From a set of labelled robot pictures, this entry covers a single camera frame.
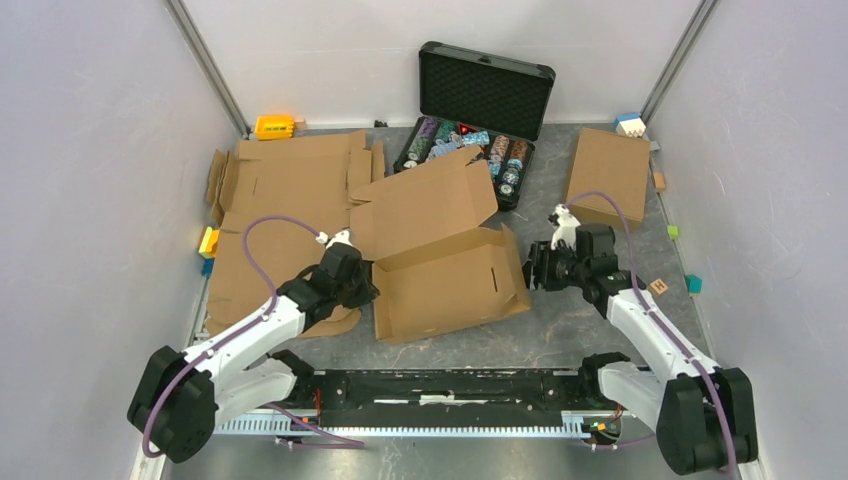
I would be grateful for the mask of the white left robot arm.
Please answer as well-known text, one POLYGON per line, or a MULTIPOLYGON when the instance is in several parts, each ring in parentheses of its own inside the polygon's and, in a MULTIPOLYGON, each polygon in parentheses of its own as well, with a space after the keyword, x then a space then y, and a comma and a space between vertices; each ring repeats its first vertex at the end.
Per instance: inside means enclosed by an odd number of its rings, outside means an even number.
POLYGON ((127 419, 149 458, 181 463, 214 429, 239 415, 283 400, 306 405, 313 379, 278 359, 273 348, 312 329, 338 307, 354 309, 378 295, 370 265, 345 241, 332 240, 316 265, 284 282, 253 313, 203 344, 156 350, 148 359, 127 419))

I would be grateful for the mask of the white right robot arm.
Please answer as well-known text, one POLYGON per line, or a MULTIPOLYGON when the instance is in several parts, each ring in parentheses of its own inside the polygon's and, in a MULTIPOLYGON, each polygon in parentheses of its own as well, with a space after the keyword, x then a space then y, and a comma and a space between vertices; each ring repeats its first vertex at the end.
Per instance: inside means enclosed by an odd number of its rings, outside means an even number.
POLYGON ((622 332, 647 362, 647 377, 613 352, 585 358, 577 382, 591 408, 616 402, 649 427, 678 475, 735 472, 759 458, 753 388, 738 368, 725 368, 687 340, 661 311, 639 276, 619 265, 612 227, 562 227, 534 242, 523 266, 535 290, 574 287, 622 332))

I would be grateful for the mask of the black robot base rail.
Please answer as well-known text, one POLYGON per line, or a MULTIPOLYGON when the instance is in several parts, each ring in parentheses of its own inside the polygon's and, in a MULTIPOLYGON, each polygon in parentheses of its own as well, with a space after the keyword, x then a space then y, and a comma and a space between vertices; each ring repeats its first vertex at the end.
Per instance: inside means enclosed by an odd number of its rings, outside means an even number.
POLYGON ((598 373, 627 358, 594 354, 564 370, 317 370, 289 350, 271 357, 296 375, 292 393, 279 403, 283 408, 313 410, 321 427, 391 432, 561 427, 570 413, 613 411, 615 403, 600 393, 598 373))

